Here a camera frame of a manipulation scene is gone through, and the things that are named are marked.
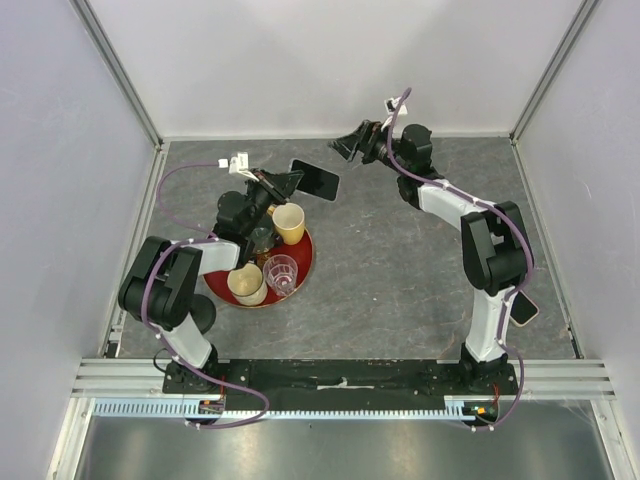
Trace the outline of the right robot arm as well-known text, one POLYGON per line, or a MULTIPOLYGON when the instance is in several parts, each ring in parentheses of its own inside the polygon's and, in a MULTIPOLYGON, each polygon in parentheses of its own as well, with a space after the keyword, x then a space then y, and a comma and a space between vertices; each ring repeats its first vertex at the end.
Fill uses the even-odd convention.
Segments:
POLYGON ((457 377, 465 391, 477 394, 511 373, 507 323, 534 260, 519 207, 484 201, 452 185, 432 165, 431 135, 411 124, 394 137, 390 125, 365 120, 328 145, 348 162, 360 156, 365 164, 379 161, 392 169, 406 203, 459 231, 474 304, 457 377))

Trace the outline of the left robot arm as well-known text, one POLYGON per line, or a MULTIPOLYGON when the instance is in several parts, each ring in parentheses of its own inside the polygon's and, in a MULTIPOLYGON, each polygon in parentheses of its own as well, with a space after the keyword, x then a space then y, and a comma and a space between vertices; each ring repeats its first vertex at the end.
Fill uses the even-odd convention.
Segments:
POLYGON ((208 393, 219 382, 215 347, 204 332, 215 321, 209 298, 202 309, 206 321, 193 318, 193 300, 199 277, 230 272, 245 266, 253 254, 252 232, 273 205, 284 205, 304 173, 271 173, 252 169, 244 193, 228 191, 217 202, 214 226, 201 239, 172 242, 147 237, 118 293, 118 304, 149 328, 169 351, 174 362, 186 368, 185 382, 198 393, 208 393))

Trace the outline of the blue-edged black phone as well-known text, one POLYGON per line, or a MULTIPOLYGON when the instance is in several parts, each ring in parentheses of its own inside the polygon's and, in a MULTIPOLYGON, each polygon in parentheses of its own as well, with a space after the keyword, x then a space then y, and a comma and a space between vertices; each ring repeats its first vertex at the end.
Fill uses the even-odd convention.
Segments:
POLYGON ((291 161, 290 171, 303 173, 296 190, 326 201, 335 201, 340 186, 340 176, 300 159, 291 161))

